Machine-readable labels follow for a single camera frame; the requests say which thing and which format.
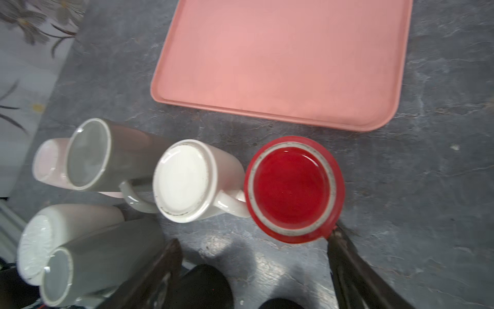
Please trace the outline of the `red mug black handle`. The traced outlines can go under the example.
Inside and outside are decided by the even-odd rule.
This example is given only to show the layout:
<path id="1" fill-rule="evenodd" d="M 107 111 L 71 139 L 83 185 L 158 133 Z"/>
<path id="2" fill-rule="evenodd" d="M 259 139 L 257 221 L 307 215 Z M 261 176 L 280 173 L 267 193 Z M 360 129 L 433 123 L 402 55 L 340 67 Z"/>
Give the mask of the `red mug black handle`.
<path id="1" fill-rule="evenodd" d="M 342 171 L 321 144 L 284 136 L 262 146 L 244 179 L 248 210 L 257 226 L 284 243 L 328 238 L 343 209 Z"/>

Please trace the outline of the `white ribbed-base mug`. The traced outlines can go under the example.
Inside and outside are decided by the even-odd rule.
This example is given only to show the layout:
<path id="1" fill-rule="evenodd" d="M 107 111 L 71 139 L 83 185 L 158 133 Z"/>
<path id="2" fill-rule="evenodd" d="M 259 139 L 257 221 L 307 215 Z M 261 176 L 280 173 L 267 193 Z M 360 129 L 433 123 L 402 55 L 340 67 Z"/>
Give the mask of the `white ribbed-base mug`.
<path id="1" fill-rule="evenodd" d="M 124 221 L 113 206 L 58 204 L 40 210 L 21 233 L 17 270 L 32 286 L 41 285 L 42 271 L 51 252 L 65 243 Z"/>

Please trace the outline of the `white mug red inside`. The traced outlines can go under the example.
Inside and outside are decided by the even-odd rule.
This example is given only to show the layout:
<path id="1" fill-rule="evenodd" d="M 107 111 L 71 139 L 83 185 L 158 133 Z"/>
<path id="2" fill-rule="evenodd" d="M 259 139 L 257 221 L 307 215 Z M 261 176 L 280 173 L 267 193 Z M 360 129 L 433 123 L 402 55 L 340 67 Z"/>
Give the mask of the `white mug red inside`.
<path id="1" fill-rule="evenodd" d="M 153 176 L 154 200 L 162 215 L 179 224 L 223 213 L 249 218 L 244 178 L 244 168 L 234 155 L 186 139 L 160 158 Z"/>

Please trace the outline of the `black mug grey rim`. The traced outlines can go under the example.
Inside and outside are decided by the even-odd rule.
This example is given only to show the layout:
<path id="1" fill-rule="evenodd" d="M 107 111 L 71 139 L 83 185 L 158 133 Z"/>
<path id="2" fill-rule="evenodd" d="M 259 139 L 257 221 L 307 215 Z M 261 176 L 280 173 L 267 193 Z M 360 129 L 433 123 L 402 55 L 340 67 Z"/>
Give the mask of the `black mug grey rim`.
<path id="1" fill-rule="evenodd" d="M 220 270 L 198 265 L 181 276 L 162 308 L 234 308 L 234 296 Z"/>

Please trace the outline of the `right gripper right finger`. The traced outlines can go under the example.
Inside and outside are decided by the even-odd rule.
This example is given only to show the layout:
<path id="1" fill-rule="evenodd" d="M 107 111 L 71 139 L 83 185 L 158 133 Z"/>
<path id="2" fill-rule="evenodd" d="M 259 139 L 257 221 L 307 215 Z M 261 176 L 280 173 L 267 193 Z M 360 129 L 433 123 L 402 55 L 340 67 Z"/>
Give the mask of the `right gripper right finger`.
<path id="1" fill-rule="evenodd" d="M 328 260 L 339 308 L 412 308 L 365 262 L 341 226 L 327 237 Z"/>

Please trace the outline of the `tall grey mug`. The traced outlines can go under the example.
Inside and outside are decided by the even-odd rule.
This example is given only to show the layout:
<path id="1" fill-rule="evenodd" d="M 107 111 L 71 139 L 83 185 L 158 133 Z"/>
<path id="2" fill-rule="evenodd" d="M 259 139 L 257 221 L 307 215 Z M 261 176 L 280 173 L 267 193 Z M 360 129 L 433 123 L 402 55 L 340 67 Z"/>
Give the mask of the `tall grey mug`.
<path id="1" fill-rule="evenodd" d="M 77 191 L 121 192 L 133 209 L 159 212 L 139 196 L 153 191 L 155 168 L 173 141 L 103 118 L 90 118 L 69 140 L 66 175 Z"/>

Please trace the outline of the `pale pink mug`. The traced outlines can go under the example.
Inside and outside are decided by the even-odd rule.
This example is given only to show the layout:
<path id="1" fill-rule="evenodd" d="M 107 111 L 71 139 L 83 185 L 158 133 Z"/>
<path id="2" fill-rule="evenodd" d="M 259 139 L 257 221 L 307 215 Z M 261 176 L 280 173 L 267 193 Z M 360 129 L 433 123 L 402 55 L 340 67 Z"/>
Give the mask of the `pale pink mug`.
<path id="1" fill-rule="evenodd" d="M 33 158 L 33 177 L 39 182 L 54 187 L 75 191 L 98 191 L 106 196 L 123 199 L 124 195 L 118 186 L 108 182 L 106 178 L 99 177 L 89 185 L 74 185 L 69 180 L 66 159 L 70 140 L 70 138 L 57 138 L 44 141 Z"/>

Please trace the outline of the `small grey mug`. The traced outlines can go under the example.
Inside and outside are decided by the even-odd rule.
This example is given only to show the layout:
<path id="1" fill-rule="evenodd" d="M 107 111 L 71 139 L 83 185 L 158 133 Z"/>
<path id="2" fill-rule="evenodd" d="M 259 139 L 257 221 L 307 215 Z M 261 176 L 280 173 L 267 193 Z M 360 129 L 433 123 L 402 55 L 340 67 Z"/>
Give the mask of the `small grey mug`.
<path id="1" fill-rule="evenodd" d="M 95 308 L 136 274 L 165 244 L 158 222 L 125 221 L 54 249 L 40 293 L 50 307 Z"/>

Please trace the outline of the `pink plastic tray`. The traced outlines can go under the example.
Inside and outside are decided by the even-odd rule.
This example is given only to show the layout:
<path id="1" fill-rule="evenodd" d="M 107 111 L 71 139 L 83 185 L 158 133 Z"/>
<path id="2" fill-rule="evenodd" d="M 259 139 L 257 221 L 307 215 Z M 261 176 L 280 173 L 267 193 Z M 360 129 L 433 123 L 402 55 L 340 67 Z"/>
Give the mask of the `pink plastic tray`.
<path id="1" fill-rule="evenodd" d="M 157 102 L 367 132 L 395 116 L 411 1 L 180 1 Z"/>

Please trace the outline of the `black mug white base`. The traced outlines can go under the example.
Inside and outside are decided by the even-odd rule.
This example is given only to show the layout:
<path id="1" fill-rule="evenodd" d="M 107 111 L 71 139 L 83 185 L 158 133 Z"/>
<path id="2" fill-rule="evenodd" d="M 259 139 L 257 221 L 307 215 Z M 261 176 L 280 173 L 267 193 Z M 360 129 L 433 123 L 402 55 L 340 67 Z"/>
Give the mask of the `black mug white base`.
<path id="1" fill-rule="evenodd" d="M 265 301 L 259 309 L 304 309 L 304 307 L 289 299 L 273 298 Z"/>

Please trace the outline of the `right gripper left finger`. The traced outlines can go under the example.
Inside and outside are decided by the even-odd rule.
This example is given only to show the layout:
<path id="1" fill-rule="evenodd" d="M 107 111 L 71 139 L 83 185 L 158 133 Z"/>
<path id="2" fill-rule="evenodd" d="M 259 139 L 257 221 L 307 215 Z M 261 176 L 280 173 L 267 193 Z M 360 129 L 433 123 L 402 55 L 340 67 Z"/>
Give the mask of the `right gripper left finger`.
<path id="1" fill-rule="evenodd" d="M 99 308 L 168 308 L 180 278 L 183 252 L 172 239 L 132 278 L 122 283 Z"/>

